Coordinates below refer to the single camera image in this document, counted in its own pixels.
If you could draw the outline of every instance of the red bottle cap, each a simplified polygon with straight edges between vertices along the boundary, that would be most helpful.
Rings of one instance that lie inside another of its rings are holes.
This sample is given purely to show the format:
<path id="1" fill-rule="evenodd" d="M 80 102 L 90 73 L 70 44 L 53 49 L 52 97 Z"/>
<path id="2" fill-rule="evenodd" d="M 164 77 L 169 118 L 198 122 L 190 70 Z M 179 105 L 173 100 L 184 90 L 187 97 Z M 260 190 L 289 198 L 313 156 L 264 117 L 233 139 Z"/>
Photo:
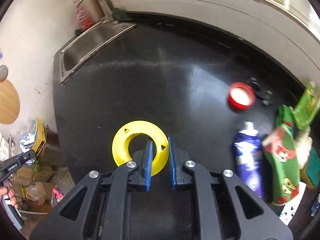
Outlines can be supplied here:
<path id="1" fill-rule="evenodd" d="M 229 103 L 238 109 L 247 109 L 254 103 L 256 96 L 252 88 L 244 83 L 233 83 L 229 90 Z"/>

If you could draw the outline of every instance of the faucet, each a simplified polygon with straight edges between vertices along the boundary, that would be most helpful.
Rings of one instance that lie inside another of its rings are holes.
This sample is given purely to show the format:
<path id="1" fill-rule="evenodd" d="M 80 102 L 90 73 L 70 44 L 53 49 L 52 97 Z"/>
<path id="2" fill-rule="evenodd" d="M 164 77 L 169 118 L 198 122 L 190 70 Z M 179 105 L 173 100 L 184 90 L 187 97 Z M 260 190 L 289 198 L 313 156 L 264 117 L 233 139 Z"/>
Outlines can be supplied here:
<path id="1" fill-rule="evenodd" d="M 75 11 L 75 13 L 78 12 L 78 8 L 79 8 L 79 5 L 83 2 L 84 0 L 80 0 L 78 5 L 77 5 L 77 9 Z M 107 5 L 105 5 L 105 3 L 103 2 L 103 0 L 98 0 L 98 2 L 100 3 L 100 6 L 102 8 L 102 11 L 103 11 L 103 14 L 104 14 L 104 17 L 101 19 L 102 21 L 104 20 L 108 20 L 109 18 L 111 18 L 107 12 Z"/>

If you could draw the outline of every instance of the sink basin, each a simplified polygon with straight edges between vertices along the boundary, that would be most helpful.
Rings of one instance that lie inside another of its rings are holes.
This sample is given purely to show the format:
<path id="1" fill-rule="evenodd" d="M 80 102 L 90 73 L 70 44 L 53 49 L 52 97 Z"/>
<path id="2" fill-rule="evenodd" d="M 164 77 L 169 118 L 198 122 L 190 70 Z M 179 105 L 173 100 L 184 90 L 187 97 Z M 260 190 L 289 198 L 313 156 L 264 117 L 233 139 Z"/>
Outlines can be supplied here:
<path id="1" fill-rule="evenodd" d="M 86 60 L 135 26 L 131 23 L 101 21 L 73 40 L 59 54 L 61 84 L 67 82 L 69 76 Z"/>

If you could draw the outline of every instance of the green snack bag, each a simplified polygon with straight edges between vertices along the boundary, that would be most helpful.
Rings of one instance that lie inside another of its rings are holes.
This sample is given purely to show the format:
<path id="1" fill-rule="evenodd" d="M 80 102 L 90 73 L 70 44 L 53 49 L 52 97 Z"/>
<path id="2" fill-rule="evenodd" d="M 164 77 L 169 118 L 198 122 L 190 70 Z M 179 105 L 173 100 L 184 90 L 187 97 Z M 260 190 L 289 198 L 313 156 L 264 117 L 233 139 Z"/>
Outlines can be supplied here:
<path id="1" fill-rule="evenodd" d="M 320 100 L 314 96 L 315 84 L 310 82 L 303 92 L 298 104 L 292 111 L 299 130 L 305 131 L 318 113 Z"/>
<path id="2" fill-rule="evenodd" d="M 282 124 L 285 124 L 293 135 L 294 120 L 292 111 L 285 105 L 279 106 L 278 116 L 276 117 L 276 126 L 280 126 Z"/>
<path id="3" fill-rule="evenodd" d="M 262 142 L 273 170 L 273 204 L 284 205 L 299 193 L 300 171 L 294 140 L 287 125 L 281 124 Z"/>

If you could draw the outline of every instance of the yellow plastic ring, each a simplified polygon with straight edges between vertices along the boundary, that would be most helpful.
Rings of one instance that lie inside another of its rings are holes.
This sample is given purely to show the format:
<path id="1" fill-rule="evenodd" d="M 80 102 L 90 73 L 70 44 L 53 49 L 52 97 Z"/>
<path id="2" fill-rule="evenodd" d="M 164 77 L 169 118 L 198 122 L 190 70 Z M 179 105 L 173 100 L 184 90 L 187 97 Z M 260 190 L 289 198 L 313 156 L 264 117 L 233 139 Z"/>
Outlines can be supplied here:
<path id="1" fill-rule="evenodd" d="M 116 133 L 112 142 L 112 155 L 118 166 L 131 161 L 129 143 L 132 138 L 140 134 L 150 136 L 156 144 L 156 157 L 152 161 L 151 176 L 159 173 L 165 166 L 169 157 L 169 143 L 165 134 L 159 127 L 151 122 L 134 121 L 122 126 Z"/>

